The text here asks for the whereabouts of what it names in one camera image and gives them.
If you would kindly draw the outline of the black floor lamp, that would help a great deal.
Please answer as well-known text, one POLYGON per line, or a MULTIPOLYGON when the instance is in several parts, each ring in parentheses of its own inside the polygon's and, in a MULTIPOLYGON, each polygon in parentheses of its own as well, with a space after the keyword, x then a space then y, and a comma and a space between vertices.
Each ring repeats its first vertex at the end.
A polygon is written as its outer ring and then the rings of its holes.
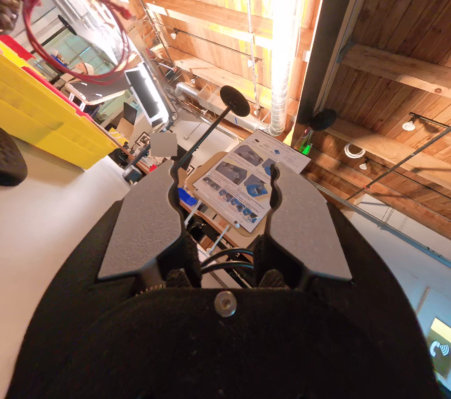
POLYGON ((195 142, 195 144, 178 160, 178 167, 182 167, 183 164, 189 160, 189 158, 195 153, 199 146, 205 141, 205 139, 216 129, 216 127, 225 119, 230 113, 234 113, 239 117, 247 117, 250 114, 250 105, 246 98, 232 86, 223 86, 220 89, 220 98, 223 104, 226 106, 225 110, 216 118, 211 124, 208 130, 195 142))
POLYGON ((59 35, 61 35, 62 33, 64 33, 65 31, 69 31, 71 34, 77 36, 77 32, 76 30, 71 26, 71 24, 69 24, 69 22, 60 14, 58 14, 58 19, 62 24, 62 27, 57 30, 53 35, 51 35, 49 38, 47 38, 45 41, 43 41, 41 43, 42 47, 45 47, 46 45, 48 45, 50 42, 52 42, 56 37, 58 37, 59 35))

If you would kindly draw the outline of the wooden board back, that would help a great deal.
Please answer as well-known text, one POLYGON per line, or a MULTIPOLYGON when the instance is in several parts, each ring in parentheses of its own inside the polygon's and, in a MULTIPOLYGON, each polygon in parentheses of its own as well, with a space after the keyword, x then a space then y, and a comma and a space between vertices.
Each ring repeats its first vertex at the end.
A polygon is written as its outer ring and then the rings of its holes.
POLYGON ((126 78, 111 84, 93 84, 86 81, 69 81, 61 91, 67 95, 73 94, 86 105, 98 105, 121 96, 130 87, 126 78))

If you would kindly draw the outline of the yellow plastic bin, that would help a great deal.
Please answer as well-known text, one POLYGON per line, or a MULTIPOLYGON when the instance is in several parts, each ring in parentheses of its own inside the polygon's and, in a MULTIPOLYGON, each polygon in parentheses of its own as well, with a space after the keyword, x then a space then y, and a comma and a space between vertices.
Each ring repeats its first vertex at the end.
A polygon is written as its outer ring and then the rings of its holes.
POLYGON ((0 126, 11 136, 82 169, 118 146, 104 131, 0 55, 0 126))

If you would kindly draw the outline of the studio light panel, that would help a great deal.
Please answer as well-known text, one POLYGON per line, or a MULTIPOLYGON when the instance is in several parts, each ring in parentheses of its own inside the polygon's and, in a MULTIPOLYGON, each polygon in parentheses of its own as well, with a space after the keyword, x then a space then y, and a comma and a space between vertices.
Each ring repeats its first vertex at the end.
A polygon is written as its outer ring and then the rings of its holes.
POLYGON ((168 124, 171 114, 165 96, 147 64, 141 62, 137 67, 126 70, 124 73, 133 94, 152 127, 158 124, 168 124))

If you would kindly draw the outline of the wooden instruction board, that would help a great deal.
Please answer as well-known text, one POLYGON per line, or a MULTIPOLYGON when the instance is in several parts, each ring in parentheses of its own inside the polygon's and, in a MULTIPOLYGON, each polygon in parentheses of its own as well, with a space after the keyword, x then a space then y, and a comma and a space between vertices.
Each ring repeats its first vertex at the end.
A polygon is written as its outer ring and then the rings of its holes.
POLYGON ((271 166, 277 162, 299 175, 310 158, 257 130, 195 169, 186 185, 241 235, 255 236, 270 210, 271 166))

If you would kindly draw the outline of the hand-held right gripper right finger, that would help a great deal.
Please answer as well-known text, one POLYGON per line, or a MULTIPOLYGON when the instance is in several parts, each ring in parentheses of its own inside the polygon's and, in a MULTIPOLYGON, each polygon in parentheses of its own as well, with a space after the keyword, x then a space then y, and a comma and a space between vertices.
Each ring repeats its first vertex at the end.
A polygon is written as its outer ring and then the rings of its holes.
POLYGON ((263 271, 279 271, 290 288, 305 288, 315 278, 351 281, 328 202, 310 182, 282 162, 273 165, 271 173, 263 271))

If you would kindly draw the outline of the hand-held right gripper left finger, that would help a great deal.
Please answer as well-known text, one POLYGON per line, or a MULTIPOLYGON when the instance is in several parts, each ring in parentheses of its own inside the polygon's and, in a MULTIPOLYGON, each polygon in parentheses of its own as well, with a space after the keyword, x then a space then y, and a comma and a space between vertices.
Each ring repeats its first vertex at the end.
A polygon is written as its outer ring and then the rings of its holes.
POLYGON ((98 272, 100 281, 137 277, 144 288, 164 283, 164 252, 182 236, 177 167, 168 160, 125 196, 98 272))

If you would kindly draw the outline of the blue plastic bin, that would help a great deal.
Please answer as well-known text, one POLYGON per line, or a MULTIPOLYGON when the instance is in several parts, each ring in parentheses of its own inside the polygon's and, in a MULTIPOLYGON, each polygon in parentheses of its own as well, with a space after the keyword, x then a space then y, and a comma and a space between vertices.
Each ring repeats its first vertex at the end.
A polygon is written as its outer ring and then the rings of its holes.
POLYGON ((187 206, 194 206, 198 203, 198 199, 191 196, 185 189, 178 188, 179 199, 183 201, 187 206))

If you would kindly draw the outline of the green phone sign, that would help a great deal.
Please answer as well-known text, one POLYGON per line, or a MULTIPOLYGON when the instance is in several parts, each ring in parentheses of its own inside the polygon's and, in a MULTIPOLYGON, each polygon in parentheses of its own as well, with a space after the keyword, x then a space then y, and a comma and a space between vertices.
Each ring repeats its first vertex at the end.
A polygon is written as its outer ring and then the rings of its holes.
POLYGON ((429 355, 436 374, 450 381, 451 372, 451 327, 435 317, 426 335, 429 355))

